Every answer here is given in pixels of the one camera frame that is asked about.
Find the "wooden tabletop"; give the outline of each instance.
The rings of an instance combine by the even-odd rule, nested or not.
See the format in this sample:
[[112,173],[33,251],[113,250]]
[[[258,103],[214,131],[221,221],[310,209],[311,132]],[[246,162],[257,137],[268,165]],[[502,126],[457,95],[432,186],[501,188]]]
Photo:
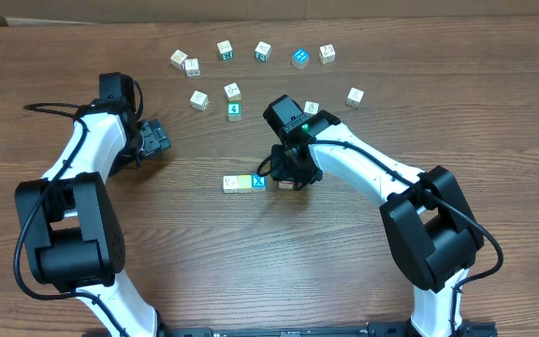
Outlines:
[[[236,58],[219,60],[229,39]],[[269,62],[256,44],[272,46]],[[336,62],[320,65],[322,45]],[[304,48],[310,63],[290,64]],[[200,78],[169,62],[197,57]],[[500,241],[500,273],[466,287],[464,318],[497,322],[501,336],[539,336],[539,17],[225,22],[0,28],[0,336],[79,336],[101,329],[77,300],[29,299],[14,282],[19,234],[14,189],[38,179],[72,132],[64,118],[22,110],[86,104],[97,77],[140,82],[146,119],[173,147],[126,169],[107,188],[126,242],[128,274],[172,327],[272,328],[405,320],[411,284],[396,267],[380,215],[327,174],[302,192],[227,195],[222,176],[248,174],[277,138],[262,119],[282,94],[318,102],[401,162],[442,165],[478,221]],[[242,91],[229,122],[223,87]],[[344,105],[356,87],[358,110]],[[205,111],[189,105],[209,95]],[[75,226],[72,219],[58,227]],[[495,262],[486,245],[472,272]],[[41,292],[23,261],[24,277]]]

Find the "background wall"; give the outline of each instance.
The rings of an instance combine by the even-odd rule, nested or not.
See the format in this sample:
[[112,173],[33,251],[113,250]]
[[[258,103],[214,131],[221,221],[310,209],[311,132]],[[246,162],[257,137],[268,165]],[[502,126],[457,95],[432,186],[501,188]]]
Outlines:
[[539,15],[539,0],[0,0],[0,25]]

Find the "wooden block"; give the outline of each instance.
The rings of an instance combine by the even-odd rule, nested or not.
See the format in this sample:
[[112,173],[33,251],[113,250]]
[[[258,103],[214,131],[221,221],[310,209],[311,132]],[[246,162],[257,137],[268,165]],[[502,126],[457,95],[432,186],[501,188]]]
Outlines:
[[224,193],[239,193],[239,179],[237,176],[224,176]]
[[363,99],[363,94],[362,91],[351,88],[351,92],[348,93],[348,97],[346,98],[346,105],[358,108],[359,104],[361,104],[361,99]]
[[293,182],[278,182],[278,187],[283,189],[293,189],[295,187],[295,183]]
[[220,50],[220,58],[222,61],[229,60],[234,57],[234,52],[232,51],[232,46],[230,41],[222,41],[217,44],[217,49]]
[[259,177],[256,174],[251,176],[253,179],[253,192],[265,191],[266,187],[266,177]]
[[267,62],[271,55],[271,46],[263,41],[259,41],[255,48],[255,58],[262,62]]
[[336,60],[336,51],[332,45],[319,47],[319,60],[322,64],[334,62]]
[[176,50],[172,56],[169,58],[169,61],[173,66],[177,67],[179,70],[184,70],[184,60],[188,57],[187,54],[180,50]]
[[198,66],[198,59],[185,60],[184,70],[186,71],[186,76],[188,77],[201,76],[201,69]]
[[239,121],[242,119],[242,111],[240,110],[240,102],[228,103],[228,121]]
[[239,193],[253,192],[253,183],[250,174],[244,174],[238,176],[239,181]]
[[210,100],[207,98],[207,95],[198,92],[195,90],[193,96],[191,96],[191,107],[203,111],[207,108],[207,105],[210,103]]
[[224,87],[224,91],[226,92],[226,98],[228,99],[228,102],[236,102],[242,99],[239,86],[236,85],[236,83],[228,84]]
[[305,110],[304,112],[310,113],[310,114],[316,114],[319,111],[319,104],[307,101],[305,103]]
[[309,63],[309,53],[304,49],[299,49],[292,54],[292,65],[298,70],[302,70]]

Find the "cube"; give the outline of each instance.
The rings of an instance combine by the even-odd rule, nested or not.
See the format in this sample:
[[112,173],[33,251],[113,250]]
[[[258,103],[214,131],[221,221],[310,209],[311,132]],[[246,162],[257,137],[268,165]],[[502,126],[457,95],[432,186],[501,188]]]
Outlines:
[[173,66],[177,67],[179,70],[184,69],[184,61],[188,57],[187,54],[180,50],[176,50],[172,56],[169,58],[169,61],[172,63]]
[[309,53],[303,49],[299,49],[292,54],[292,65],[298,70],[302,70],[309,63]]
[[226,97],[228,98],[228,102],[236,102],[242,99],[239,86],[236,85],[236,83],[228,84],[227,86],[224,87],[224,91],[226,92]]
[[278,187],[283,189],[293,189],[295,187],[295,183],[293,182],[278,182]]
[[250,174],[239,175],[238,181],[239,181],[239,193],[253,192],[253,183],[251,181]]
[[322,64],[334,62],[334,60],[336,60],[336,51],[334,51],[334,47],[332,47],[332,45],[319,47],[319,60]]
[[188,77],[201,76],[201,69],[198,67],[198,59],[185,60],[184,70]]
[[224,176],[224,193],[239,193],[239,178]]
[[222,41],[217,44],[217,49],[220,50],[220,58],[222,61],[229,60],[234,57],[234,52],[232,51],[232,46],[230,41]]
[[191,107],[203,111],[207,108],[207,105],[210,103],[210,100],[207,98],[207,95],[198,92],[195,90],[193,96],[191,96]]
[[228,103],[228,121],[239,121],[242,119],[240,102]]
[[305,110],[304,112],[310,113],[310,114],[316,114],[319,111],[319,104],[307,101],[305,103]]
[[251,177],[253,178],[253,192],[266,190],[266,177],[259,177],[256,174],[253,174]]
[[363,94],[364,93],[362,91],[355,88],[351,88],[351,92],[348,93],[348,97],[346,98],[346,105],[358,108],[359,104],[361,104],[361,99],[363,98]]
[[263,41],[259,41],[255,48],[255,58],[262,62],[267,62],[271,55],[271,46]]

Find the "blue face of cube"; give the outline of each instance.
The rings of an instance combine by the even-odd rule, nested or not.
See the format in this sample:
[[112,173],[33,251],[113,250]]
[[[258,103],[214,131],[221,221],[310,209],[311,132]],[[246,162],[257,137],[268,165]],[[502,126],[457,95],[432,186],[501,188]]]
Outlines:
[[266,177],[259,177],[254,174],[253,177],[253,187],[263,187],[266,185]]
[[309,58],[309,53],[303,49],[299,49],[297,52],[295,52],[295,58],[299,62],[304,62]]

